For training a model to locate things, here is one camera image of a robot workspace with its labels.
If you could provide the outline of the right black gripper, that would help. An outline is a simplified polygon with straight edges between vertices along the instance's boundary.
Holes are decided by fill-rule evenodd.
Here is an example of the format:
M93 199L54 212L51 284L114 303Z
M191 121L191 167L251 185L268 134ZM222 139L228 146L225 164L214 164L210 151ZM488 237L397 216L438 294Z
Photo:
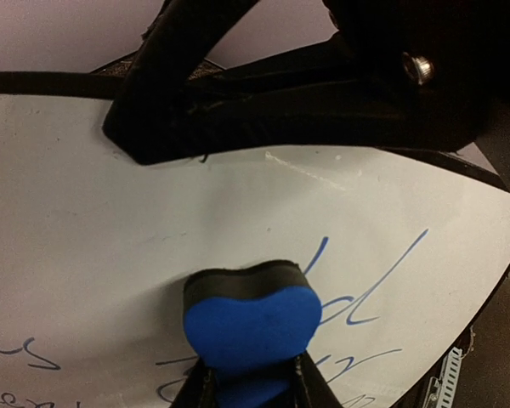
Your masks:
M387 100L367 143L510 145L510 1L329 1L365 82Z

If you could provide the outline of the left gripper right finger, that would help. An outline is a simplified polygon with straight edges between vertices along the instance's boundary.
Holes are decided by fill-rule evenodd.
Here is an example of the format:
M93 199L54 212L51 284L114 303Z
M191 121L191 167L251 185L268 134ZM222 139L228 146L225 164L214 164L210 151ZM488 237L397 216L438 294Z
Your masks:
M294 359L292 393L295 407L342 408L307 352Z

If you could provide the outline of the blue whiteboard eraser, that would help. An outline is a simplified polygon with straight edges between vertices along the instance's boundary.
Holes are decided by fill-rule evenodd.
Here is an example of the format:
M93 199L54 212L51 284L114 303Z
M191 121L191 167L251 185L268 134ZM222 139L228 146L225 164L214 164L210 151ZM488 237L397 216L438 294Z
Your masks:
M214 372L219 407L286 399L292 362L306 351L322 315L296 263L196 272L184 283L183 305L184 334Z

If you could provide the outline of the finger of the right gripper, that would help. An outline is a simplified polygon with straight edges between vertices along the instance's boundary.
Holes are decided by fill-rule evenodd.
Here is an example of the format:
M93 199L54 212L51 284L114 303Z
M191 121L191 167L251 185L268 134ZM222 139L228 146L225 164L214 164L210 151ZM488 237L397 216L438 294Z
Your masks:
M122 83L122 99L175 96L222 37L254 6L251 0L166 1Z
M105 136L142 165L277 145L455 151L483 126L474 85L416 85L339 35L190 79L189 55L145 48L117 93Z

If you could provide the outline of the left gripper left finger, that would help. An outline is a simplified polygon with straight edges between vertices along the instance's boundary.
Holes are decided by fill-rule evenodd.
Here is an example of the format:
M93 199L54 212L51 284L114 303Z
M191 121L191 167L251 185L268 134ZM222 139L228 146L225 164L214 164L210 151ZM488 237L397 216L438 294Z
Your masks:
M207 367L202 359L198 359L170 407L215 408L216 406L215 372Z

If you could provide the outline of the white whiteboard black frame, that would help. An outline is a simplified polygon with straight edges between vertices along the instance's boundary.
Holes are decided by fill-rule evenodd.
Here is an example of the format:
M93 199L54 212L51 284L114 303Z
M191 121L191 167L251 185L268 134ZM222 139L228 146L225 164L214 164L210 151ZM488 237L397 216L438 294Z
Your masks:
M182 285L288 259L345 407L389 407L510 264L510 194L456 160L284 146L143 167L102 134L119 80L0 74L0 407L169 407Z

